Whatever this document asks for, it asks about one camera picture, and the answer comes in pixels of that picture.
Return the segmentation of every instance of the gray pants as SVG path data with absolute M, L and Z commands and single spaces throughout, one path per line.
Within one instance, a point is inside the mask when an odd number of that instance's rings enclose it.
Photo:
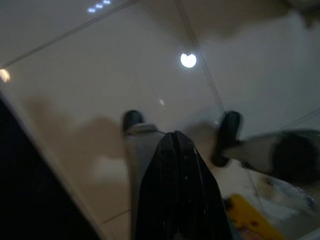
M 130 127 L 124 134 L 127 166 L 131 188 L 131 239 L 135 239 L 140 185 L 155 154 L 158 143 L 164 137 L 156 126 L 140 123 Z

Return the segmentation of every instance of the yellow object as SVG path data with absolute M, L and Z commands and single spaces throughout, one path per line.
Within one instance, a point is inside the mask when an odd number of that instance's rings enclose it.
M 229 198 L 231 207 L 228 216 L 245 240 L 286 240 L 268 221 L 241 195 Z

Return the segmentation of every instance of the shoe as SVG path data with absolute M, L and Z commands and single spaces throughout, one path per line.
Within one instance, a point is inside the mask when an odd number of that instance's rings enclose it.
M 216 167 L 221 168 L 228 164 L 230 159 L 223 156 L 225 149 L 240 144 L 240 141 L 237 140 L 237 138 L 241 123 L 242 115 L 240 113 L 236 111 L 229 111 L 224 114 L 216 135 L 214 153 L 211 156 L 211 162 Z
M 130 127 L 136 124 L 144 123 L 144 117 L 136 110 L 127 111 L 122 119 L 122 133 L 125 133 Z

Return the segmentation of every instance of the leg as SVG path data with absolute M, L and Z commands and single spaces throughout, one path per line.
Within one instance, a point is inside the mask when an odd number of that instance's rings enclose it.
M 141 114 L 129 111 L 123 119 L 124 144 L 131 188 L 131 239 L 135 239 L 141 181 L 164 133 L 153 124 L 143 123 Z

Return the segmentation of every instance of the glossy floor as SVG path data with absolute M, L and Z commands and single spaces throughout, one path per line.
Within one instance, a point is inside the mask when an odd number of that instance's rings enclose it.
M 246 170 L 209 161 L 224 110 L 242 136 L 320 129 L 320 25 L 279 0 L 0 3 L 0 90 L 107 239 L 128 239 L 121 116 L 142 111 L 191 137 L 224 196 L 253 196 Z M 194 54 L 194 67 L 182 54 Z

